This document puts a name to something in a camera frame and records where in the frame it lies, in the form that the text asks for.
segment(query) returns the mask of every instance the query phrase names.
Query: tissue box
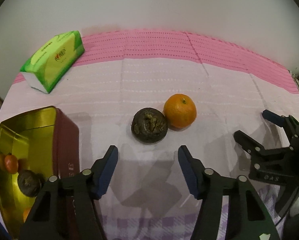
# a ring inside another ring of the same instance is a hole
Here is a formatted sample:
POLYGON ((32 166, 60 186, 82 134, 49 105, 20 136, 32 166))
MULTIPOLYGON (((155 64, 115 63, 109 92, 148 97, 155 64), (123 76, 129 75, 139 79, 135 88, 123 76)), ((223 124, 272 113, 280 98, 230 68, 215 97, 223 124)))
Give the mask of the tissue box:
POLYGON ((49 94, 83 52, 78 31, 62 33, 40 47, 25 62, 20 72, 31 87, 49 94))

